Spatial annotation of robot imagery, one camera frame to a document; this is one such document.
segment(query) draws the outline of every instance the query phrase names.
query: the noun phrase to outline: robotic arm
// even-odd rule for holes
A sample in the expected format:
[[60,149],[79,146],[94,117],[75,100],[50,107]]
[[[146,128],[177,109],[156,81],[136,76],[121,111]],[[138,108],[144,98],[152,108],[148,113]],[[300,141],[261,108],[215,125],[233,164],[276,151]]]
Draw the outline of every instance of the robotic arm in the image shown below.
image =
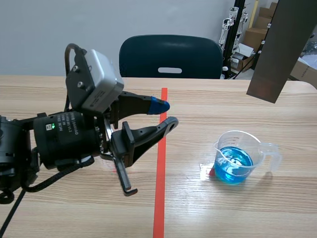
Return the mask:
[[[75,50],[75,66],[69,69],[69,52]],[[123,91],[124,82],[108,58],[95,50],[69,44],[65,51],[67,99],[64,112],[35,118],[7,120],[0,116],[0,204],[14,200],[22,187],[38,192],[63,176],[94,162],[95,156],[115,163],[123,193],[133,195],[125,168],[171,132],[178,120],[169,117],[157,126],[131,130],[119,120],[135,115],[158,115],[169,110],[166,101]],[[37,146],[31,149],[29,131]],[[44,182],[31,186],[40,165],[58,169]]]

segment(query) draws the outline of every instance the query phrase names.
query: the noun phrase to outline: blue liquid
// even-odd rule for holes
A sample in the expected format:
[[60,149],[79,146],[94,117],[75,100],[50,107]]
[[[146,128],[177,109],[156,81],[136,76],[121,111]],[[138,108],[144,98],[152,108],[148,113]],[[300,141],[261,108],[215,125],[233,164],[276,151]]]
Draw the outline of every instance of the blue liquid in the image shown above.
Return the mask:
[[241,165],[253,165],[248,153],[233,146],[224,147],[221,149],[221,152],[231,163],[218,152],[214,163],[215,175],[227,183],[240,183],[244,181],[253,170],[253,168],[240,167]]

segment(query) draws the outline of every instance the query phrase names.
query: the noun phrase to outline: black cylinder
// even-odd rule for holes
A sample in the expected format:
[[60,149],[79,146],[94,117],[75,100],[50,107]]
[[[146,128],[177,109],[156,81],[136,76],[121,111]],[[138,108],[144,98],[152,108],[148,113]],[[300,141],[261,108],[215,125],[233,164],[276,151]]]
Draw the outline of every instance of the black cylinder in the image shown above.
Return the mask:
[[41,162],[47,169],[71,165],[100,152],[94,118],[79,112],[35,119],[34,135]]
[[0,116],[0,190],[19,187],[21,170],[31,158],[29,132],[22,126]]

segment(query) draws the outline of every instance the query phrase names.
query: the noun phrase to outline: blue fingertip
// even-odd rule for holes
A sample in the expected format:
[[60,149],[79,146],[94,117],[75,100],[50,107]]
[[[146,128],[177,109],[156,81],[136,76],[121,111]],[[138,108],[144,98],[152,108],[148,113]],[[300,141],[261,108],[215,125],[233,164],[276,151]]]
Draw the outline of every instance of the blue fingertip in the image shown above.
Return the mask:
[[156,97],[151,97],[151,105],[148,111],[148,115],[156,115],[165,113],[169,110],[170,105],[168,102],[164,101],[163,103],[158,102]]

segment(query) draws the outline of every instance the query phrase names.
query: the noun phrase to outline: cardboard box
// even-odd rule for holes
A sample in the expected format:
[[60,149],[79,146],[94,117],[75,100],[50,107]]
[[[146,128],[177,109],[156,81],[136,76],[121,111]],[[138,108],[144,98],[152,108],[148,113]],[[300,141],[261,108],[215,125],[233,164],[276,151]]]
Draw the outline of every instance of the cardboard box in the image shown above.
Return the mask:
[[266,33],[267,30],[264,29],[249,28],[245,32],[243,44],[250,46],[254,49],[254,52],[257,52],[262,41],[265,39]]
[[275,9],[260,7],[259,16],[272,19]]
[[277,7],[277,2],[271,2],[271,6],[269,7],[269,9],[275,11],[276,7]]
[[314,69],[300,61],[297,61],[293,68],[293,71],[291,72],[291,76],[300,81],[310,83],[317,89],[317,69]]
[[231,62],[231,68],[232,68],[233,70],[240,71],[250,60],[252,60],[252,62],[250,62],[250,63],[248,64],[248,66],[242,71],[242,72],[245,72],[245,71],[247,71],[249,68],[251,68],[251,66],[252,66],[252,64],[253,64],[252,56],[249,57],[249,58],[247,58],[247,59],[245,59],[245,60],[240,60],[240,59],[239,59],[239,63],[238,63],[238,64]]
[[271,21],[272,21],[272,19],[270,19],[270,18],[265,18],[265,17],[259,16],[257,18],[256,23],[254,24],[254,27],[267,30],[267,25],[269,23],[271,23]]

